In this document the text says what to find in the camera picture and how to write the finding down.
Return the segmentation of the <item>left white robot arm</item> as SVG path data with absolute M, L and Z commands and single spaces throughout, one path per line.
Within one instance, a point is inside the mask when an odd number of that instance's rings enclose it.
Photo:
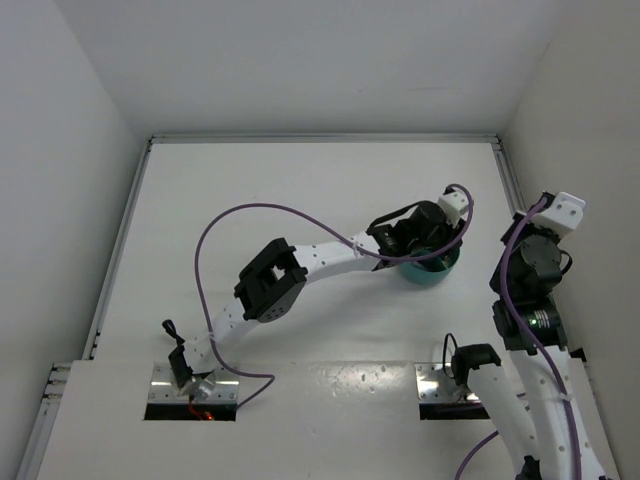
M 202 395 L 206 380 L 224 364 L 222 349 L 256 327 L 284 317 L 312 283 L 404 265 L 436 271 L 459 254 L 472 216 L 472 203 L 452 192 L 436 202 L 420 201 L 384 215 L 350 237 L 337 234 L 332 242 L 270 241 L 241 270 L 232 300 L 217 315 L 204 315 L 204 336 L 188 341 L 171 320 L 163 322 L 176 342 L 168 356 L 175 386 L 181 394 Z

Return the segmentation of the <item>teal round divided container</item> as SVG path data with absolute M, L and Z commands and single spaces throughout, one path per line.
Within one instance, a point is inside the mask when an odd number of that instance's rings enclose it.
M 407 262 L 398 266 L 400 275 L 407 281 L 424 287 L 441 282 L 453 270 L 460 256 L 454 249 L 427 262 Z

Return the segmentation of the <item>metal base plate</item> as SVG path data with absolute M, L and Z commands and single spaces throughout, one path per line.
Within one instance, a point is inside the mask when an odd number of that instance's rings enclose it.
M 192 376 L 179 387 L 168 364 L 154 366 L 148 389 L 149 404 L 187 404 L 189 399 L 200 404 L 235 405 L 239 395 L 239 377 L 223 368 L 206 375 Z
M 466 387 L 458 386 L 438 363 L 415 363 L 418 399 L 421 404 L 472 404 L 479 398 Z

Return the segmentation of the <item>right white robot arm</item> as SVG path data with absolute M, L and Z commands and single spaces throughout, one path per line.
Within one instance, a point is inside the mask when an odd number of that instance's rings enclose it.
M 499 299 L 496 328 L 524 387 L 512 391 L 489 344 L 456 349 L 457 385 L 475 393 L 505 443 L 518 479 L 605 479 L 591 447 L 571 380 L 572 359 L 551 292 L 568 266 L 560 240 L 583 218 L 584 204 L 557 198 L 517 214 L 502 240 L 505 251 L 490 281 Z

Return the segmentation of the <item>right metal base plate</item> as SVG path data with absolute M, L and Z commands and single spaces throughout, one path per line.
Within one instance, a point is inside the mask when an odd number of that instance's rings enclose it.
M 421 404 L 472 404 L 479 398 L 466 387 L 458 386 L 438 363 L 415 363 L 418 399 Z

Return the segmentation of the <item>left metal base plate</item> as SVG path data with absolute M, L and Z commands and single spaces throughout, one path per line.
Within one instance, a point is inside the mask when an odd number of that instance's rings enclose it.
M 239 377 L 223 368 L 206 375 L 192 376 L 179 387 L 168 364 L 154 366 L 148 389 L 149 404 L 187 404 L 189 399 L 200 404 L 235 405 L 239 395 Z

